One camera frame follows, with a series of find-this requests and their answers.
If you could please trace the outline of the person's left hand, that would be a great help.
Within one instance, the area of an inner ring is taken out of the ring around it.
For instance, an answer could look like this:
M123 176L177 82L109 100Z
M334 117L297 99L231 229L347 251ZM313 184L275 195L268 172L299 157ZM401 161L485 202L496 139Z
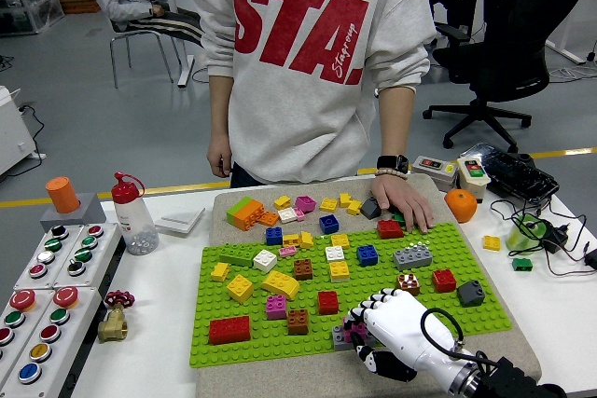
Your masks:
M434 226L434 215L428 200L405 179L380 174L372 180L371 192L382 210L391 206L402 212L408 232L417 226L427 233Z

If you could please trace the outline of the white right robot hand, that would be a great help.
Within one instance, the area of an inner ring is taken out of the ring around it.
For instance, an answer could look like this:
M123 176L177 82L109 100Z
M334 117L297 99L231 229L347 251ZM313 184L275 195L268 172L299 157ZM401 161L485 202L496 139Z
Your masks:
M354 344L369 371L398 380L426 371L442 390L457 394L461 385L455 380L468 374L466 361L453 360L432 345L437 342L450 350L454 340L451 331L435 316L427 316L422 323L425 311L426 307L412 294L384 288L351 309L346 323L363 322L386 347L379 351L369 350L361 342Z

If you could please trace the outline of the person's right hand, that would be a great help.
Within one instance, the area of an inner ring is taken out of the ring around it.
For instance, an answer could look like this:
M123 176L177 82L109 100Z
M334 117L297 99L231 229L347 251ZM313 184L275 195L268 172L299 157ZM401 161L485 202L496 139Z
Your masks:
M225 132L213 133L206 155L212 174L220 178L228 178L231 171L231 156L228 135Z

